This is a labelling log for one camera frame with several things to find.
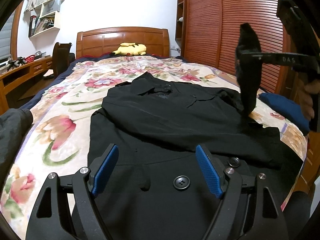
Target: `hand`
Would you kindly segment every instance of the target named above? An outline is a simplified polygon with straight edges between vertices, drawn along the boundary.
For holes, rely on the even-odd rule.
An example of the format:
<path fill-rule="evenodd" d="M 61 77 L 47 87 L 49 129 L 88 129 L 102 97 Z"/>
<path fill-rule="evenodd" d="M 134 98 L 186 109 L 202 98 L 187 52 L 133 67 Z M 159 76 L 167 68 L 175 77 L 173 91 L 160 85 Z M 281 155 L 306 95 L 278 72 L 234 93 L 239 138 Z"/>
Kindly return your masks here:
<path fill-rule="evenodd" d="M 315 117 L 313 111 L 313 102 L 310 94 L 320 93 L 320 80 L 313 80 L 311 83 L 305 85 L 305 87 L 299 89 L 299 100 L 301 111 L 306 119 L 309 121 Z"/>

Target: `wooden desk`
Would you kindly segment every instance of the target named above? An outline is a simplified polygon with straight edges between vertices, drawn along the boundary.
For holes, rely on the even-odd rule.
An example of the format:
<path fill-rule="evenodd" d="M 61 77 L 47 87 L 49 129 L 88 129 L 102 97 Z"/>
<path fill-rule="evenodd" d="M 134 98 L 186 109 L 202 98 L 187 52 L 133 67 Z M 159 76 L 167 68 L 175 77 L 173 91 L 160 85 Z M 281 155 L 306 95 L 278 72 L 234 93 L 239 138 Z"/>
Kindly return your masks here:
<path fill-rule="evenodd" d="M 51 68 L 52 57 L 45 57 L 0 75 L 0 115 L 9 109 L 6 95 L 22 83 Z"/>

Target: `yellow plush toy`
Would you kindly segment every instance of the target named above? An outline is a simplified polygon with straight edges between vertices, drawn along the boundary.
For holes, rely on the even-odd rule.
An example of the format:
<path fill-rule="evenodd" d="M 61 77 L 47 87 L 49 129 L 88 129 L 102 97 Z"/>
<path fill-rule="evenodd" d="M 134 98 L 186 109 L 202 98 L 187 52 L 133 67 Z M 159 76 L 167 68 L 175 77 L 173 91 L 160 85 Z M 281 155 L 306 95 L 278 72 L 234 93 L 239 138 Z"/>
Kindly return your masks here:
<path fill-rule="evenodd" d="M 135 43 L 121 43 L 118 50 L 115 50 L 113 53 L 115 55 L 122 54 L 126 56 L 138 56 L 145 55 L 147 47 L 143 44 L 136 45 Z"/>

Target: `metal screw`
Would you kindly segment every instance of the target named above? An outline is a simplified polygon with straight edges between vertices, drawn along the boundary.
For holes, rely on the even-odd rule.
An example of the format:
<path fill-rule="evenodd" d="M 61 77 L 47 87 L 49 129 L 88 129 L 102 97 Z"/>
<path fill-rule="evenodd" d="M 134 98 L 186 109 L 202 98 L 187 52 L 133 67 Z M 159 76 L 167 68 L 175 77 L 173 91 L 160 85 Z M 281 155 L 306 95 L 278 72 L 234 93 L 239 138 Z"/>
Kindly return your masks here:
<path fill-rule="evenodd" d="M 51 173 L 48 175 L 48 178 L 49 178 L 49 179 L 53 179 L 55 176 L 56 176 L 56 174 L 55 174 L 54 172 L 51 172 Z"/>
<path fill-rule="evenodd" d="M 266 179 L 266 177 L 267 177 L 264 173 L 259 173 L 258 176 L 260 179 Z"/>
<path fill-rule="evenodd" d="M 80 169 L 80 173 L 82 174 L 86 174 L 89 171 L 89 169 L 87 167 L 83 167 Z"/>
<path fill-rule="evenodd" d="M 234 168 L 226 168 L 226 173 L 228 174 L 234 174 L 235 173 L 235 169 Z"/>

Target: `black button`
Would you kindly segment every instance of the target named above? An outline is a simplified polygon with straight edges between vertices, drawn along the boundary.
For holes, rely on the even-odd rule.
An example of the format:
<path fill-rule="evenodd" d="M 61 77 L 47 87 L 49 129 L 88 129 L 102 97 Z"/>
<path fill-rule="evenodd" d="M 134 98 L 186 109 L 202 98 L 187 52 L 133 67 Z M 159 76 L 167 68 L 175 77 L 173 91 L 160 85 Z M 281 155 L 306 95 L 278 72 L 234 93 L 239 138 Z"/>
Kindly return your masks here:
<path fill-rule="evenodd" d="M 228 160 L 228 164 L 233 167 L 233 168 L 237 168 L 240 166 L 240 160 L 237 157 L 231 157 Z"/>
<path fill-rule="evenodd" d="M 177 190 L 186 190 L 190 186 L 190 179 L 187 176 L 179 176 L 173 180 L 173 186 Z"/>

